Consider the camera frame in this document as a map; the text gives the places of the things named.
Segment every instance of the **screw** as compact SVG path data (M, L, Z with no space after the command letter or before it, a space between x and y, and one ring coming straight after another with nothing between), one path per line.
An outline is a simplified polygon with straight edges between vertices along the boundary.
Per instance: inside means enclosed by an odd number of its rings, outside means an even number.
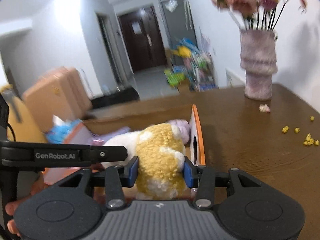
M198 207L208 207L211 205L211 201L209 199L201 198L196 201L196 205Z
M108 202L108 206L109 207L114 207L114 208L122 207L123 204L124 204L124 201L122 199L111 199Z

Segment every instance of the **doorway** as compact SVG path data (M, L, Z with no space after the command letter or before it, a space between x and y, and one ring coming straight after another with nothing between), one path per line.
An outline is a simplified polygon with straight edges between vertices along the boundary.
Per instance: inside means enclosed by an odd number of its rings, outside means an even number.
M124 85L127 83L127 77L124 72L123 64L121 61L121 57L119 55L119 49L117 47L116 38L114 36L113 28L110 23L108 16L97 14L99 27L101 30L103 43L106 48L106 52L108 54L109 62L111 65L111 69L115 80L118 85Z
M167 65L154 7L144 7L119 17L124 43L134 73Z

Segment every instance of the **wooden table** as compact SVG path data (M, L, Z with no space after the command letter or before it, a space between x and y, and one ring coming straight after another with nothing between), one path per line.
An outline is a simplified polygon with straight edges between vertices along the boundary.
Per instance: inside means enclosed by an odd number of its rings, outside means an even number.
M244 88L231 88L129 103L95 115L140 114L190 103L198 108L206 164L219 171L243 169L294 198L306 213L299 240L320 239L320 146L303 145L308 133L320 140L320 114L284 87L273 85L270 114L260 113L261 102L246 98ZM283 134L286 125L290 129Z

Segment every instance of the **plush toy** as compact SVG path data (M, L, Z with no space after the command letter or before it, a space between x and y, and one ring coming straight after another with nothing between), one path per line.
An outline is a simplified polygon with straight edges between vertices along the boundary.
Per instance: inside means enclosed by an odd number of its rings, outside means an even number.
M103 163L104 167L124 165L139 157L136 186L137 199L166 200L178 197L186 189L182 177L185 146L180 129L168 123L153 125L143 131L126 133L109 140L105 146L122 145L128 158L119 163Z

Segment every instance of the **vase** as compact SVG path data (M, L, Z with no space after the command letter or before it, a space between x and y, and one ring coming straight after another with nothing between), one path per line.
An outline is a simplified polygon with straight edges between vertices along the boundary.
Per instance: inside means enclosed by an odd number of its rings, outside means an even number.
M245 70L244 93L255 100L272 96L272 75L278 71L275 33L262 30L241 30L241 68Z

